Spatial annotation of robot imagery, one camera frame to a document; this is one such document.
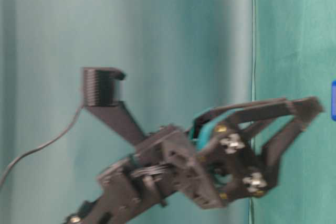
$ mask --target teal fabric backdrop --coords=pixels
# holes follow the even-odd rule
[[[80,68],[128,73],[123,98],[146,132],[250,100],[251,0],[0,0],[0,168],[55,137],[80,103]],[[132,148],[87,112],[18,164],[0,223],[61,223],[101,193],[95,176]],[[248,200],[201,211],[180,194],[130,223],[248,222]]]
[[[253,200],[255,224],[336,221],[335,13],[335,0],[256,0],[256,99],[316,95],[326,113],[284,155],[279,187]],[[274,129],[256,139],[257,147]]]

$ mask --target robotic arm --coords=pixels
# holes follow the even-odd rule
[[[209,109],[188,131],[168,125],[146,136],[119,100],[124,77],[114,68],[83,69],[85,108],[135,152],[98,176],[103,194],[84,202],[65,224],[123,224],[156,204],[166,206],[177,191],[203,209],[261,197],[277,185],[284,151],[323,110],[315,97],[242,103]],[[286,115],[290,121],[255,154],[249,141]]]

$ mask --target wire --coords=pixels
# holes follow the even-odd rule
[[[45,147],[49,146],[50,144],[56,142],[57,140],[59,140],[62,136],[64,136],[72,127],[73,125],[77,122],[78,120],[78,116],[80,114],[80,111],[82,110],[82,108],[84,107],[83,104],[81,104],[76,112],[75,112],[75,115],[74,117],[72,118],[71,122],[69,123],[69,125],[65,128],[65,130],[63,130],[58,136],[56,136],[54,139],[50,140],[49,142],[46,142],[45,144],[42,144],[40,145],[39,147],[33,149],[33,150],[30,150],[24,154],[22,154],[21,156],[18,156],[16,157],[12,162],[10,162],[10,164],[7,166],[7,168],[5,169],[4,173],[2,174],[1,176],[1,180],[0,180],[0,192],[1,192],[1,189],[2,187],[4,186],[5,184],[5,181],[6,181],[6,178],[7,176],[9,175],[9,173],[11,172],[11,170],[13,169],[13,167],[21,160],[23,159],[24,157],[30,155],[30,154],[33,154],[35,152],[38,152],[42,149],[44,149]]]

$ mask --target brass screw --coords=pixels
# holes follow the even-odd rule
[[[223,125],[217,125],[215,127],[215,132],[226,132],[227,128]]]
[[[73,216],[71,219],[70,219],[70,222],[71,223],[79,223],[80,222],[80,218],[78,216]]]
[[[255,196],[255,197],[261,197],[261,196],[263,196],[264,194],[265,194],[264,191],[262,191],[262,190],[258,190],[258,191],[256,191],[256,192],[254,193],[254,196]]]
[[[202,163],[204,163],[206,161],[205,156],[199,156],[198,160]]]
[[[226,193],[220,193],[219,194],[221,199],[227,199],[227,194]]]

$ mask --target metal screw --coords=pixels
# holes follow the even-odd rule
[[[217,125],[215,127],[215,132],[226,132],[227,128],[223,125]]]
[[[254,195],[255,197],[261,197],[261,196],[263,196],[264,194],[265,194],[264,191],[262,191],[262,190],[258,190],[258,191],[256,191],[253,195]]]
[[[141,199],[140,198],[133,198],[132,201],[135,203],[135,204],[139,204],[141,202]]]
[[[73,216],[71,219],[70,219],[70,222],[71,223],[79,223],[80,222],[80,218],[78,216]]]
[[[119,211],[125,211],[127,209],[127,206],[121,206],[119,207]]]
[[[227,194],[226,193],[220,193],[219,194],[221,199],[227,199]]]
[[[201,162],[201,163],[204,163],[206,161],[206,158],[205,156],[199,156],[198,157],[198,160]]]

